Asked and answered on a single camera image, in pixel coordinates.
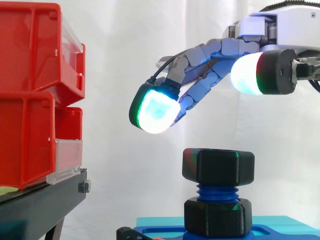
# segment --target robotic hand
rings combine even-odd
[[[212,39],[173,57],[138,90],[130,122],[158,134],[177,123],[228,73],[247,94],[286,95],[298,80],[320,93],[320,4],[286,0],[252,13]],[[167,71],[166,77],[159,73]],[[182,86],[195,83],[179,97]]]

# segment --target white backdrop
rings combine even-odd
[[[184,148],[251,151],[255,181],[240,188],[254,215],[287,215],[320,228],[320,95],[240,94],[228,77],[175,127],[151,135],[128,118],[160,57],[220,38],[228,24],[274,0],[57,0],[86,45],[83,167],[92,190],[64,222],[62,240],[114,240],[137,217],[182,216],[196,184]]]

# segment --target bolt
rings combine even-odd
[[[81,193],[88,194],[91,190],[91,181],[89,179],[83,180],[81,183]]]
[[[184,227],[205,238],[242,238],[252,228],[251,203],[238,198],[236,186],[254,180],[251,152],[187,148],[182,175],[199,183],[198,197],[184,203]]]

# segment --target blue tray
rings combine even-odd
[[[287,216],[254,216],[254,227],[242,240],[320,240],[320,230]],[[183,217],[140,217],[135,230],[150,238],[166,240],[205,240],[185,233]]]

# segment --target black clamp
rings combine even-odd
[[[123,226],[116,231],[116,240],[153,240],[130,227]]]

